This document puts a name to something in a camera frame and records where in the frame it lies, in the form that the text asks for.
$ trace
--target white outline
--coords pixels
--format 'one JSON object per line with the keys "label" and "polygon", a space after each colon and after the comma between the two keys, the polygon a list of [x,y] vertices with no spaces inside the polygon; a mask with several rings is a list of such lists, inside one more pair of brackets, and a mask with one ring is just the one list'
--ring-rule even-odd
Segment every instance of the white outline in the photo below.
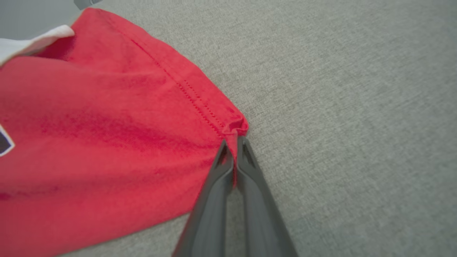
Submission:
{"label": "white outline", "polygon": [[6,130],[3,129],[3,127],[1,125],[0,125],[0,133],[2,133],[5,136],[6,140],[11,145],[8,149],[6,149],[6,151],[4,151],[3,153],[0,153],[0,157],[2,157],[2,156],[5,156],[7,153],[9,153],[16,145],[14,144],[14,142],[11,139],[10,135],[8,135]]}

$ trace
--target double stitched seam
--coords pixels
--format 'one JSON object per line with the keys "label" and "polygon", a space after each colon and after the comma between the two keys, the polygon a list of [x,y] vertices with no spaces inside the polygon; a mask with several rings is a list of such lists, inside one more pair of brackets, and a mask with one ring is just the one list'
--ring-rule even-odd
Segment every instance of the double stitched seam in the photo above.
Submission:
{"label": "double stitched seam", "polygon": [[[108,16],[106,16],[102,11],[99,11],[99,12],[104,16],[105,19],[107,19],[107,20],[109,20],[109,21],[112,21],[111,18],[108,17]],[[206,123],[208,123],[208,125],[214,130],[214,132],[216,133],[216,135],[217,135],[219,138],[223,139],[223,136],[222,136],[221,133],[217,130],[216,126],[214,126],[214,124],[212,124],[212,123],[210,122],[210,120],[209,120],[209,119],[203,114],[203,112],[198,108],[198,106],[195,104],[195,100],[192,99],[192,97],[184,90],[183,86],[182,86],[180,83],[178,83],[178,82],[171,76],[171,74],[168,73],[168,71],[166,71],[166,70],[158,63],[158,61],[157,61],[154,57],[152,57],[152,55],[151,55],[148,51],[146,51],[143,47],[141,47],[135,40],[133,40],[131,37],[129,37],[129,36],[126,35],[125,33],[121,32],[116,26],[113,26],[113,27],[114,27],[120,34],[122,34],[122,35],[128,37],[136,46],[138,46],[141,50],[143,50],[143,51],[144,51],[144,52],[154,61],[154,64],[155,64],[157,67],[163,69],[163,71],[164,71],[164,72],[165,72],[165,73],[166,73],[166,74],[167,74],[167,75],[168,75],[168,76],[178,85],[179,89],[180,89],[181,92],[186,96],[186,98],[189,99],[189,101],[190,101],[191,104],[194,106],[194,108],[197,110],[197,112],[200,114],[200,116],[203,118],[203,120],[206,121]],[[146,44],[145,42],[143,42],[140,38],[136,37],[136,39],[137,39],[138,41],[140,41],[141,43],[143,43],[144,45],[147,45],[147,44]],[[187,81],[186,81],[186,84],[187,84],[187,85],[194,91],[194,93],[195,93],[195,90],[187,83]],[[213,114],[213,112],[211,112],[210,110],[209,110],[209,112],[211,113],[211,115],[212,115],[214,118],[216,117],[216,116]]]}

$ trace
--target black and white patch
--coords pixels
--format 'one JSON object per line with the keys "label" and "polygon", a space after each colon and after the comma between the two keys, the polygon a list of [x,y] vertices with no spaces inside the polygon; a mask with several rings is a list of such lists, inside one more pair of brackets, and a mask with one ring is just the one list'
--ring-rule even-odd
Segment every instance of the black and white patch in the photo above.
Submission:
{"label": "black and white patch", "polygon": [[14,148],[14,142],[0,125],[0,157],[6,155]]}

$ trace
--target gray carpet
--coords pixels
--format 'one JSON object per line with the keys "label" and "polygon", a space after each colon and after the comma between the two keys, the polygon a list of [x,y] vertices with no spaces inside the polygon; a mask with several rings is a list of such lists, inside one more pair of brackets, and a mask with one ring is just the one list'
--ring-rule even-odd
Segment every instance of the gray carpet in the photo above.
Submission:
{"label": "gray carpet", "polygon": [[[457,254],[457,2],[103,0],[245,114],[300,256]],[[244,254],[242,197],[227,256]],[[170,256],[187,216],[82,256]]]}

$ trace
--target red cloth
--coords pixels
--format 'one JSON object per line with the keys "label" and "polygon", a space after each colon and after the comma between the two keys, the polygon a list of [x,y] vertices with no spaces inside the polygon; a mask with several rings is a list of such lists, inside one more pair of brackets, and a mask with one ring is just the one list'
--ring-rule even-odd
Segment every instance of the red cloth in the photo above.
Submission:
{"label": "red cloth", "polygon": [[248,124],[189,60],[87,9],[64,38],[0,71],[0,256],[42,257],[191,210],[216,152]]}

